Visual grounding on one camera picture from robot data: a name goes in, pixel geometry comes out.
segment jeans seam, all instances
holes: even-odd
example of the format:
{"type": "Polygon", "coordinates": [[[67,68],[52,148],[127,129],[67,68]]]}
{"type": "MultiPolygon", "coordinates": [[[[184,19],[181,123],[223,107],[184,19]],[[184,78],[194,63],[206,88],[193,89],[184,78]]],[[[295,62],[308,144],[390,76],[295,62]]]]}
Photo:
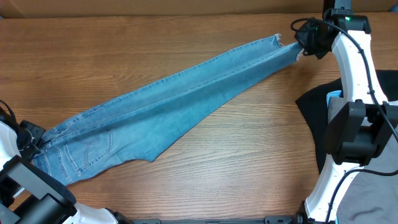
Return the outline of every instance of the jeans seam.
{"type": "Polygon", "coordinates": [[[68,183],[71,183],[72,180],[71,180],[71,178],[69,177],[68,172],[67,172],[65,166],[64,166],[63,163],[62,163],[62,155],[61,155],[61,152],[60,152],[59,148],[56,147],[56,149],[57,149],[58,163],[60,164],[60,168],[61,168],[62,174],[63,174],[65,180],[67,180],[68,183]]]}
{"type": "Polygon", "coordinates": [[[38,155],[41,155],[41,154],[44,154],[44,153],[48,153],[49,151],[47,150],[49,147],[51,147],[51,142],[48,142],[48,143],[46,143],[46,144],[48,144],[48,146],[46,145],[46,147],[45,148],[40,148],[39,150],[40,150],[40,154],[38,154],[38,155]]]}
{"type": "Polygon", "coordinates": [[[80,172],[80,175],[83,175],[84,172],[86,172],[86,170],[88,170],[90,167],[92,167],[94,164],[96,164],[98,161],[100,161],[102,158],[104,158],[106,155],[108,155],[111,151],[112,151],[112,131],[108,131],[109,134],[109,151],[107,153],[105,153],[103,156],[101,156],[101,158],[97,159],[95,162],[93,162],[89,167],[87,167],[85,170],[83,170],[82,172],[80,172]]]}
{"type": "Polygon", "coordinates": [[[47,156],[45,155],[45,153],[43,153],[43,157],[44,157],[45,165],[47,166],[48,175],[51,175],[51,171],[50,171],[50,167],[49,167],[49,160],[47,159],[47,156]]]}
{"type": "Polygon", "coordinates": [[[87,117],[88,115],[90,115],[90,114],[92,114],[92,113],[94,113],[94,112],[97,112],[98,110],[100,110],[100,109],[102,109],[102,108],[103,108],[103,107],[101,106],[101,107],[98,108],[97,110],[94,110],[94,111],[92,111],[92,112],[90,112],[90,113],[88,113],[88,114],[82,116],[81,118],[77,119],[76,121],[70,123],[68,126],[64,127],[62,131],[60,131],[59,133],[55,134],[55,135],[52,136],[51,138],[48,138],[46,141],[49,141],[49,140],[51,140],[51,139],[53,139],[53,138],[58,137],[59,135],[61,135],[62,133],[64,133],[71,125],[73,125],[73,124],[75,124],[76,122],[80,121],[81,119],[87,117]]]}
{"type": "MultiPolygon", "coordinates": [[[[274,42],[274,41],[277,39],[277,35],[278,35],[278,34],[275,34],[275,35],[274,35],[274,38],[270,41],[271,44],[277,44],[277,42],[276,42],[276,43],[274,42]]],[[[257,40],[257,41],[251,42],[250,45],[254,45],[254,44],[258,43],[258,42],[263,42],[263,41],[265,41],[265,40],[267,40],[267,39],[257,40]]],[[[91,113],[85,115],[84,117],[82,117],[82,118],[76,120],[75,122],[69,124],[67,127],[64,128],[64,130],[63,130],[60,134],[55,135],[54,137],[50,138],[49,140],[51,140],[51,139],[53,139],[53,138],[55,138],[55,137],[58,137],[59,135],[61,135],[62,133],[64,133],[71,125],[77,123],[78,121],[80,121],[81,119],[87,117],[88,115],[91,115],[91,114],[93,114],[94,112],[99,111],[99,110],[102,109],[104,106],[106,106],[106,105],[108,105],[108,104],[110,104],[110,103],[115,103],[115,102],[117,102],[117,101],[119,101],[119,100],[121,100],[121,99],[123,99],[123,98],[125,98],[125,97],[127,97],[127,96],[130,96],[130,95],[132,95],[132,94],[137,94],[138,91],[142,91],[142,90],[144,90],[144,89],[146,89],[146,88],[149,88],[150,86],[155,85],[155,84],[158,83],[158,82],[164,82],[164,81],[169,80],[169,79],[171,79],[171,78],[175,78],[177,75],[181,75],[181,74],[183,74],[183,73],[187,73],[187,72],[190,71],[190,70],[197,69],[198,67],[201,67],[202,65],[204,65],[204,64],[206,64],[206,63],[208,63],[208,62],[212,62],[212,61],[214,61],[214,60],[220,58],[222,55],[226,55],[226,54],[228,54],[228,53],[230,53],[230,52],[236,51],[236,50],[241,49],[241,48],[243,48],[243,47],[245,47],[245,46],[246,46],[246,45],[242,45],[242,46],[236,47],[235,49],[229,50],[229,51],[227,51],[227,52],[225,52],[225,53],[223,53],[223,54],[221,54],[221,55],[219,55],[219,56],[217,56],[217,57],[215,57],[215,58],[212,58],[212,59],[210,59],[210,60],[207,60],[207,61],[205,61],[205,62],[202,62],[202,63],[200,63],[200,64],[198,64],[198,65],[196,65],[196,66],[194,66],[194,67],[185,69],[185,70],[183,70],[183,71],[181,71],[181,72],[178,72],[178,73],[176,73],[176,74],[174,74],[174,75],[171,75],[171,76],[169,76],[169,77],[165,77],[165,78],[163,78],[163,79],[157,80],[156,82],[153,82],[153,83],[150,83],[150,84],[148,84],[148,85],[142,86],[142,87],[140,87],[140,88],[138,88],[138,89],[136,89],[136,90],[134,90],[134,91],[132,91],[132,92],[130,92],[130,93],[126,93],[125,95],[120,96],[120,97],[118,97],[118,98],[115,99],[115,100],[111,100],[111,101],[109,101],[109,102],[107,102],[107,103],[104,103],[104,104],[102,104],[101,107],[98,108],[97,110],[94,110],[94,111],[92,111],[91,113]]],[[[263,58],[261,58],[261,59],[255,61],[255,62],[253,62],[253,63],[250,63],[249,65],[246,65],[245,67],[242,67],[242,68],[240,68],[240,69],[237,69],[237,70],[235,70],[235,71],[233,71],[233,72],[229,72],[229,73],[227,73],[226,75],[223,75],[222,77],[219,77],[218,79],[220,80],[220,79],[222,79],[222,78],[224,78],[224,77],[226,77],[226,76],[228,76],[228,75],[230,75],[230,74],[232,74],[232,73],[236,73],[236,72],[238,72],[238,71],[244,70],[244,69],[246,69],[247,67],[250,67],[250,66],[252,66],[252,65],[254,65],[254,64],[258,63],[258,62],[260,62],[261,60],[266,59],[267,57],[263,57],[263,58]]],[[[198,88],[199,86],[206,85],[207,83],[212,82],[212,81],[213,81],[213,80],[207,81],[207,82],[205,82],[205,83],[202,83],[201,85],[194,86],[194,87],[190,88],[189,90],[184,90],[184,91],[182,91],[182,92],[180,92],[180,93],[177,93],[177,94],[175,94],[175,95],[173,95],[173,96],[180,95],[180,94],[182,94],[182,93],[185,93],[186,91],[190,91],[190,90],[192,90],[192,89],[194,89],[194,88],[198,88]]]]}
{"type": "Polygon", "coordinates": [[[69,160],[69,162],[72,164],[72,167],[74,168],[75,172],[80,175],[80,170],[79,167],[77,166],[77,164],[75,163],[75,161],[72,159],[72,155],[69,153],[69,147],[68,144],[64,145],[65,151],[66,151],[66,155],[67,155],[67,159],[69,160]]]}

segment wooden table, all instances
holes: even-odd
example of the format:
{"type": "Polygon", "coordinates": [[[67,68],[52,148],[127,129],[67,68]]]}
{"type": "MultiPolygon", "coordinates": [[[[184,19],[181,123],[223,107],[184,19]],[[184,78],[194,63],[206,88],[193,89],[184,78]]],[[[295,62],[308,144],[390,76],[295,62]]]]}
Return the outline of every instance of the wooden table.
{"type": "MultiPolygon", "coordinates": [[[[398,15],[367,13],[377,69],[398,69],[398,15]]],[[[47,129],[115,96],[281,33],[320,14],[0,20],[0,98],[47,129]]],[[[294,213],[318,179],[295,105],[339,77],[332,54],[301,57],[222,106],[153,162],[69,186],[79,202],[129,218],[258,218],[294,213]]]]}

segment jeans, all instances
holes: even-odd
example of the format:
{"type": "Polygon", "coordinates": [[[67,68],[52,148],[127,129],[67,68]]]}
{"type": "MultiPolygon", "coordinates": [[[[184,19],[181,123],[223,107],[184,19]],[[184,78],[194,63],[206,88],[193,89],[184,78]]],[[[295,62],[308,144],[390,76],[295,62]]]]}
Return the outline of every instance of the jeans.
{"type": "Polygon", "coordinates": [[[34,165],[67,185],[131,159],[153,161],[210,113],[294,63],[298,43],[257,40],[116,97],[48,130],[34,165]]]}

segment cardboard box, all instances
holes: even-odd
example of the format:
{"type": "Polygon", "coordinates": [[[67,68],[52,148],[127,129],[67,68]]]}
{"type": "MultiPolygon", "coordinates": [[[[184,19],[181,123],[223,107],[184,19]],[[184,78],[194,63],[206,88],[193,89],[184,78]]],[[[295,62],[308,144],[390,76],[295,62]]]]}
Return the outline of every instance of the cardboard box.
{"type": "MultiPolygon", "coordinates": [[[[352,0],[353,9],[387,11],[395,0],[352,0]]],[[[321,12],[322,0],[0,0],[8,18],[321,12]]]]}

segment back pocket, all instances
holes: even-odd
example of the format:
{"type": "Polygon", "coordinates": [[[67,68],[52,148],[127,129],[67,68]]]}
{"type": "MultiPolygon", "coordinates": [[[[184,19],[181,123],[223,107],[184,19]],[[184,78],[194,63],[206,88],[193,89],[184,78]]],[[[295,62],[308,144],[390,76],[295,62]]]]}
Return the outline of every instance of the back pocket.
{"type": "Polygon", "coordinates": [[[64,144],[68,160],[80,176],[112,151],[112,131],[97,130],[64,144]]]}

